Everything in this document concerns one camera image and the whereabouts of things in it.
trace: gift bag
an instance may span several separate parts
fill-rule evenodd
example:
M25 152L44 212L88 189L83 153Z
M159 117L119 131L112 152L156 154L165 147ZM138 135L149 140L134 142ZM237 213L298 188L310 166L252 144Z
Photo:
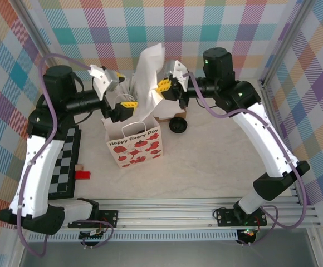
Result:
M160 125L153 116L144 121L132 117L112 123L102 119L106 128L106 144L120 168L133 166L163 155Z

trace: chessboard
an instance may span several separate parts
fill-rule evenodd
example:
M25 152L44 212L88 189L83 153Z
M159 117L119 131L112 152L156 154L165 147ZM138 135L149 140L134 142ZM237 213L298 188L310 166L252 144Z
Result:
M63 148L54 167L49 187L49 200L74 197L75 165L79 159L81 130L74 126L68 130Z

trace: white floor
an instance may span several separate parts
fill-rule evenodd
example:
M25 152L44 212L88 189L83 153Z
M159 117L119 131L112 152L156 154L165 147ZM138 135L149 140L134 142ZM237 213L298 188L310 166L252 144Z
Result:
M256 80L249 81L258 87ZM77 116L76 121L84 116ZM195 100L190 101L187 109L185 133L172 133L168 123L161 124L163 157L123 170L104 142L101 116L95 111L80 125L79 163L91 172L91 179L76 181L75 197L242 197L265 172L260 157L239 126L232 119L212 117Z

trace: paper bag handle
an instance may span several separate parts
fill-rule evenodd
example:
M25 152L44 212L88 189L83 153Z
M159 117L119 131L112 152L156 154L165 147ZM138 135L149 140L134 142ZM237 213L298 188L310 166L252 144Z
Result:
M122 127L122 134L123 134L123 137L126 137L126 135L124 134L124 128L126 128L126 127L128 127L128 126L130 126L130 125L133 125L133 124L137 124L137 123L142 123L142 124L144 124L144 131L146 132L146 125L145 125L145 123L144 122L142 122L142 121L136 121L136 122L132 122L132 123L130 123L130 124L127 124L127 125L125 125L125 126L123 126Z
M132 95L130 95L130 94L128 94L128 93L121 93L120 95L117 95L117 96L116 96L115 101L114 101L114 103L113 103L114 107L116 107L116 100L117 100L117 98L118 98L118 97L120 97L120 96L130 96L130 97L132 98L133 102L135 102L135 99L134 99L134 97L133 97Z

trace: red block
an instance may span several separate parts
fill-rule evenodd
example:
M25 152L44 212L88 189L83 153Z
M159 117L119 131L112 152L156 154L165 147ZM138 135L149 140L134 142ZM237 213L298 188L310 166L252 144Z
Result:
M89 171L75 171L75 180L89 180L91 173Z

